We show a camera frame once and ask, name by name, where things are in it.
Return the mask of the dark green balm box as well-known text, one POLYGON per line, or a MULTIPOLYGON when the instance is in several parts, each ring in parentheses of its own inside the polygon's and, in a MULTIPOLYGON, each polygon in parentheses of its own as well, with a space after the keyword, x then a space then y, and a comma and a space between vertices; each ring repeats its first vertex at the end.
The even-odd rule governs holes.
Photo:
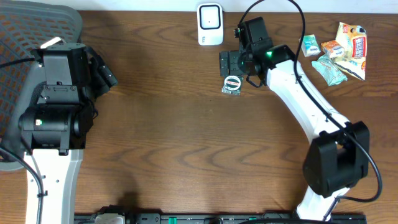
POLYGON ((243 78, 241 76, 229 75, 224 78, 222 93, 229 95, 240 95, 243 78))

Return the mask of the small teal snack box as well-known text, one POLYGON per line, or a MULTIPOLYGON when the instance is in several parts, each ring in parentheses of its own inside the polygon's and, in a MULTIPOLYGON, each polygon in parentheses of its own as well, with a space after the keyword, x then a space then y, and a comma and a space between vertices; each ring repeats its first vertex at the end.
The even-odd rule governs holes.
POLYGON ((315 56, 321 52, 316 37, 313 34, 305 35, 302 39, 301 49, 305 57, 315 56))

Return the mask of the small orange snack box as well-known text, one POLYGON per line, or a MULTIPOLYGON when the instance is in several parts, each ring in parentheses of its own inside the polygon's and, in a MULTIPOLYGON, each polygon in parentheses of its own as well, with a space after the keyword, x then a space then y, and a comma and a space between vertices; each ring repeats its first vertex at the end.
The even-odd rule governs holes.
POLYGON ((345 53, 345 48, 336 40, 321 43, 321 49, 329 58, 340 57, 345 53))

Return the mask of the teal snack pack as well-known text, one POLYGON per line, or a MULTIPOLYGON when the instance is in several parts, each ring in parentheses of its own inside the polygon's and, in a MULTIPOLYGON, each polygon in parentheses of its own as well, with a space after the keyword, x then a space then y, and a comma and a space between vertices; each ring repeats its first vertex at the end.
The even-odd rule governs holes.
POLYGON ((312 67, 325 79, 328 86, 339 85, 348 80, 327 55, 312 61, 312 67))

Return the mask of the yellow snack chip bag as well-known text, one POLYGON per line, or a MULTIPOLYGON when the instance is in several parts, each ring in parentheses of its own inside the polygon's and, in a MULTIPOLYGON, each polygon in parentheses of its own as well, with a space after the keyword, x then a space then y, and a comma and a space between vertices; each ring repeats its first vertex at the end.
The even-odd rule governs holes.
POLYGON ((333 59, 343 72, 365 81, 368 38, 361 26, 340 22, 335 40, 344 48, 342 56, 333 59))

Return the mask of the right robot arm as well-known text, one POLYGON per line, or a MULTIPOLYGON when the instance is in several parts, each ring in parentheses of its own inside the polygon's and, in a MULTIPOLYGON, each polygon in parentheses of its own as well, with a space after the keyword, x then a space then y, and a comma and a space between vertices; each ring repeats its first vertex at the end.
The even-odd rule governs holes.
POLYGON ((296 209, 299 219, 330 221, 338 201, 368 174, 369 129, 351 123, 332 107, 307 78, 287 45, 272 43, 263 18, 234 30, 239 49, 220 52, 226 92, 257 76, 288 107, 310 143, 303 163, 308 189, 296 209))

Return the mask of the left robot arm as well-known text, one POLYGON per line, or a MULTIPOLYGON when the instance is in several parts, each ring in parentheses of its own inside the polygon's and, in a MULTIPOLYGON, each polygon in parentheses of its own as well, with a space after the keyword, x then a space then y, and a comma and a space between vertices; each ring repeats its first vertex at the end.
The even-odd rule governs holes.
POLYGON ((54 37, 32 51, 36 64, 17 115, 27 173, 26 223, 73 223, 86 135, 95 100, 117 85, 89 46, 54 37))

